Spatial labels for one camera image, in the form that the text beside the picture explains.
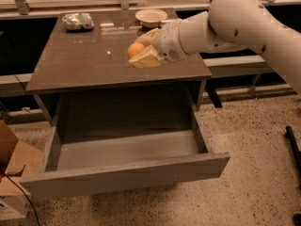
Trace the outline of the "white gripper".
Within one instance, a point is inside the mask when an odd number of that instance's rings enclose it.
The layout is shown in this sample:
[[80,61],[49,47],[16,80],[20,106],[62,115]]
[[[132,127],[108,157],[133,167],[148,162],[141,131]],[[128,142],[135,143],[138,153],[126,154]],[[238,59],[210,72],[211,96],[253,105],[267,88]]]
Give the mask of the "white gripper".
[[138,69],[153,68],[161,65],[163,58],[168,62],[178,62],[188,58],[180,42],[179,26],[181,19],[154,28],[139,36],[135,42],[145,46],[138,55],[129,58],[129,62]]

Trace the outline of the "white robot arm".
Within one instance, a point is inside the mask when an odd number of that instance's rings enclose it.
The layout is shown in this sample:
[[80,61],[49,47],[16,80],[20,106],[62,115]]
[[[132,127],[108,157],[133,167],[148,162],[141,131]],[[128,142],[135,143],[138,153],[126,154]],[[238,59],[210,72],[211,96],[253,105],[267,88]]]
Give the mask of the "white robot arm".
[[137,68],[247,48],[301,93],[301,33],[277,20],[259,0],[213,0],[207,11],[152,29],[136,41],[142,50],[129,62]]

